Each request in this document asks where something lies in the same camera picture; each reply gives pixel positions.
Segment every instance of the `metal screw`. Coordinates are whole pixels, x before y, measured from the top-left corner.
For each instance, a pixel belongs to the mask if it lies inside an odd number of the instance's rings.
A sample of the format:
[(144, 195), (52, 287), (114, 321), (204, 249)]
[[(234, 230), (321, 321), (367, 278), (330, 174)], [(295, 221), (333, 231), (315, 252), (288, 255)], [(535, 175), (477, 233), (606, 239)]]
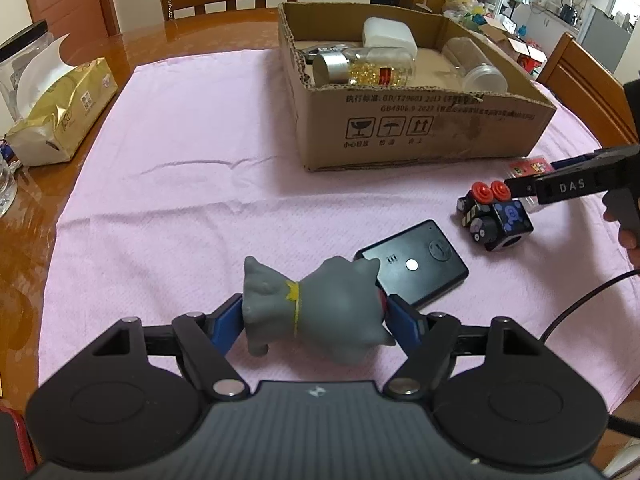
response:
[(391, 379), (388, 386), (397, 395), (413, 395), (420, 390), (420, 383), (409, 377)]
[(222, 379), (213, 385), (213, 391), (225, 397), (235, 397), (244, 392), (244, 383), (238, 379)]

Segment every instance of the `pink tablecloth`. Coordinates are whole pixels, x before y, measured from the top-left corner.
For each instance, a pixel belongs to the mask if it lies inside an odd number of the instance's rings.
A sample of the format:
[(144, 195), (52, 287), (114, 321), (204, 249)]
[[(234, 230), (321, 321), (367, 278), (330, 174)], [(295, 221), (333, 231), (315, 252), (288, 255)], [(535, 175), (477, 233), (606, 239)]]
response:
[[(503, 162), (305, 173), (286, 94), (275, 51), (136, 69), (58, 221), (40, 381), (120, 317), (165, 324), (215, 309), (241, 291), (248, 254), (299, 279), (329, 256), (351, 258), (427, 218), (470, 269), (462, 286), (429, 308), (468, 324), (507, 315), (539, 335), (584, 293), (629, 270), (597, 196), (534, 213), (534, 233), (512, 249), (491, 254), (472, 245), (454, 214), (456, 199), (475, 180), (504, 177)], [(557, 160), (596, 147), (559, 106), (533, 153)], [(620, 283), (549, 339), (610, 407), (640, 376), (639, 293), (637, 280)], [(362, 366), (345, 368), (298, 344), (275, 344), (261, 359), (245, 345), (241, 337), (229, 359), (252, 386), (264, 378), (382, 382), (404, 360), (398, 347), (380, 348)]]

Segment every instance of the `finger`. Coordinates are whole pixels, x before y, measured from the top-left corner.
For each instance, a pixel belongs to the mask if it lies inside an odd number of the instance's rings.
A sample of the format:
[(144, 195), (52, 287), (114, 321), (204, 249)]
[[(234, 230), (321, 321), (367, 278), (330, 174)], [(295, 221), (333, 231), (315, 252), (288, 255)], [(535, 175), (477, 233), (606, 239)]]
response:
[(640, 249), (631, 249), (626, 252), (629, 256), (629, 261), (635, 269), (640, 269)]
[(624, 231), (622, 229), (620, 229), (620, 232), (618, 233), (618, 241), (625, 249), (635, 249), (638, 244), (635, 234), (631, 231)]

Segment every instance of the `qr code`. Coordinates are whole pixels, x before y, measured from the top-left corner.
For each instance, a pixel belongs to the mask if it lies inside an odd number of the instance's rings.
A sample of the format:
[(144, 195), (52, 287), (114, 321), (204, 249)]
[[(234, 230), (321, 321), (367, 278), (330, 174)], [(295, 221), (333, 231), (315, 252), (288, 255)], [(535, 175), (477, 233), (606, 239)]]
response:
[(85, 112), (88, 112), (89, 108), (94, 105), (94, 100), (91, 99), (91, 94), (89, 94), (89, 91), (86, 91), (84, 94), (82, 94), (80, 100), (82, 101), (82, 106), (84, 106)]

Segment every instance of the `hand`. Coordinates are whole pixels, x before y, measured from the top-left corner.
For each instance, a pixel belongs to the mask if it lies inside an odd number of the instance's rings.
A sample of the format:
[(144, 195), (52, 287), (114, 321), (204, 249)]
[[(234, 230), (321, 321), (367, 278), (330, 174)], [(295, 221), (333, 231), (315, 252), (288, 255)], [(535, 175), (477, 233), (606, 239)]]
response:
[[(607, 222), (615, 222), (616, 218), (608, 210), (604, 212), (604, 219)], [(640, 269), (640, 248), (638, 248), (638, 240), (636, 235), (631, 231), (620, 229), (618, 232), (618, 242), (626, 249), (626, 254), (635, 269)]]

